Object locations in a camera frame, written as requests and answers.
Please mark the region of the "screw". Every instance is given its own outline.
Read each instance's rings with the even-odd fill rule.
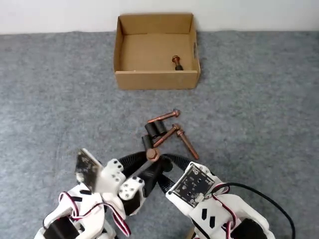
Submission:
[[[170,117],[178,117],[179,115],[180,115],[180,111],[177,110],[177,109],[173,109],[173,111],[170,112],[170,113],[167,113],[167,114],[165,114],[165,115],[158,116],[158,117],[156,117],[156,118],[150,119],[150,120],[148,121],[148,123],[152,123],[152,122],[154,122],[154,121],[156,121],[156,120],[165,120],[165,119],[168,119],[168,118],[170,118]]]
[[[163,135],[162,138],[160,138],[158,141],[155,142],[154,148],[156,148],[156,147],[160,146],[162,143],[164,143],[165,140],[167,140],[175,131],[177,131],[179,129],[180,129],[180,125],[174,123],[172,125],[172,128],[165,135]]]
[[[146,158],[149,161],[156,162],[160,158],[160,152],[157,148],[149,148],[146,151]]]
[[[196,150],[194,149],[193,145],[191,145],[191,143],[189,142],[188,138],[186,137],[186,135],[184,134],[184,130],[179,129],[177,132],[177,137],[180,137],[181,140],[183,140],[184,144],[186,145],[186,147],[188,148],[188,150],[191,152],[191,154],[194,156],[194,158],[196,160],[199,159],[199,156],[196,152]]]
[[[182,71],[183,67],[180,65],[179,60],[180,60],[180,57],[177,55],[174,55],[171,59],[171,61],[175,63],[175,70]]]

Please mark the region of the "bolt head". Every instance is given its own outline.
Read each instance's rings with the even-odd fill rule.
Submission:
[[[172,62],[175,62],[175,60],[179,61],[179,60],[180,60],[180,57],[177,56],[177,55],[173,55],[171,61],[172,61]]]
[[[176,134],[177,134],[177,137],[180,137],[181,135],[184,134],[184,130],[179,129],[179,130],[176,132]]]
[[[180,125],[177,123],[173,123],[172,127],[175,128],[175,130],[179,130],[181,128]]]
[[[158,161],[160,158],[160,152],[157,148],[149,148],[146,151],[146,158],[152,162]]]
[[[175,117],[178,117],[180,115],[180,110],[173,109],[173,114],[174,114]]]

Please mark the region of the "black cable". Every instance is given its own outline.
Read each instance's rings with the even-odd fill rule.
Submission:
[[[211,191],[211,194],[216,193],[219,189],[222,189],[222,188],[225,188],[225,187],[229,187],[229,186],[236,186],[236,187],[240,187],[240,188],[245,188],[245,189],[247,189],[249,191],[252,191],[252,192],[258,194],[259,196],[261,196],[262,198],[266,199],[268,202],[273,204],[288,219],[288,221],[290,223],[290,226],[291,226],[291,230],[292,230],[292,239],[296,238],[295,224],[294,224],[294,221],[291,219],[291,217],[288,215],[288,213],[286,213],[286,211],[278,203],[276,203],[274,200],[272,200],[270,197],[266,196],[265,194],[259,192],[258,190],[254,189],[252,187],[249,187],[249,186],[247,186],[245,184],[241,184],[241,183],[222,183],[222,184],[219,184],[216,187],[214,187],[213,190]]]

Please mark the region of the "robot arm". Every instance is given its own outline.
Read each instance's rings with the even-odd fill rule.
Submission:
[[[35,239],[115,239],[115,230],[105,220],[106,208],[128,237],[131,232],[126,216],[139,211],[164,171],[162,162],[156,162],[133,176],[146,162],[146,153],[138,152],[112,159],[103,167],[81,149],[75,170],[79,184],[60,194],[58,207],[45,217]]]
[[[167,155],[184,170],[173,183],[161,176],[159,185],[169,199],[195,226],[200,239],[275,239],[267,220],[239,196],[222,188],[212,194],[221,180],[207,167],[178,155]]]

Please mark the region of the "white wall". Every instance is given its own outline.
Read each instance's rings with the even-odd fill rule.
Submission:
[[[133,12],[192,12],[200,30],[319,30],[319,0],[0,0],[0,34],[113,31]]]

